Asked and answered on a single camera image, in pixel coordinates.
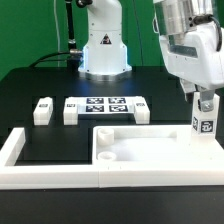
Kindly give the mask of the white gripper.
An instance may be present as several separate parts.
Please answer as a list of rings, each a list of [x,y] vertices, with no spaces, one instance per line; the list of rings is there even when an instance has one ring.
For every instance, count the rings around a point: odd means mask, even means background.
[[[217,31],[213,22],[199,25],[184,35],[183,44],[172,47],[166,36],[159,37],[167,71],[180,79],[185,101],[192,102],[196,87],[203,112],[214,109],[214,89],[224,87],[224,43],[217,51]]]

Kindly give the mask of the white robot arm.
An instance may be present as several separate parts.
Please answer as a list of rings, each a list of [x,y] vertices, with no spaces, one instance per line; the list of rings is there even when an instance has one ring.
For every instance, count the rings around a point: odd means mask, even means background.
[[[200,92],[202,111],[214,108],[214,92],[224,87],[224,29],[216,18],[215,0],[151,0],[150,25],[158,35],[167,71],[183,91]],[[79,71],[114,78],[131,69],[119,0],[76,0],[87,10],[88,41]]]

